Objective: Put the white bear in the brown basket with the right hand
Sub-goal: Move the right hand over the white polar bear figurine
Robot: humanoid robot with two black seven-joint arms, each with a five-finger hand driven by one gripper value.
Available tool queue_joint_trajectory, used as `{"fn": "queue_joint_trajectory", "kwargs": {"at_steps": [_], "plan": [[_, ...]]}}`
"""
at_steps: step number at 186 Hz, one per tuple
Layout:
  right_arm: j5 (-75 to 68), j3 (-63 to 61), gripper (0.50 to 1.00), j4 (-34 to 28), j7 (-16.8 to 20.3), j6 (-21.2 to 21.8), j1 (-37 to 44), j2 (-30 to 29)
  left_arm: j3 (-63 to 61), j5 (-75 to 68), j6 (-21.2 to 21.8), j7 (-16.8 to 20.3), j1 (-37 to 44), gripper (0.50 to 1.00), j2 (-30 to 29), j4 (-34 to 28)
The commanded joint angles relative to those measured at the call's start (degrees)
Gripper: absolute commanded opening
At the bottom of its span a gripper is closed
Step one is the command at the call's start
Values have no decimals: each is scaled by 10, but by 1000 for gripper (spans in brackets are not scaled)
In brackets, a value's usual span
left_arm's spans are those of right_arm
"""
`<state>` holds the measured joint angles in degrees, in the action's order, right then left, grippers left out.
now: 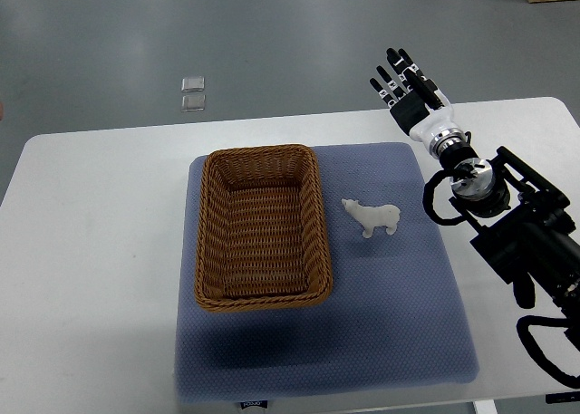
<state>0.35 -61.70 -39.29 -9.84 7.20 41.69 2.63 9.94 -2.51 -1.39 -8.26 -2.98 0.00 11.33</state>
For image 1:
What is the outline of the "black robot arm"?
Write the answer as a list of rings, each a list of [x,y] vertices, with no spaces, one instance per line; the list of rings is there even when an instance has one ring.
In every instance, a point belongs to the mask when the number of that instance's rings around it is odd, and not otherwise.
[[[566,213],[569,199],[505,147],[493,159],[480,158],[461,130],[438,133],[430,152],[442,169],[425,184],[426,214],[440,226],[469,223],[477,233],[471,245],[512,285],[520,308],[535,307],[537,286],[547,293],[562,317],[521,317],[517,335],[544,372],[578,389],[578,377],[551,362],[530,331],[561,328],[574,347],[579,345],[579,244],[570,236],[575,222]]]

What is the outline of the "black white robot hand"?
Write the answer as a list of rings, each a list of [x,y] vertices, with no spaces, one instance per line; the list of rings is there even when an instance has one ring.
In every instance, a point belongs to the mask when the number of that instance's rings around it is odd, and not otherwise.
[[[467,140],[450,101],[405,50],[387,49],[386,62],[391,69],[377,66],[370,84],[404,134],[431,151]]]

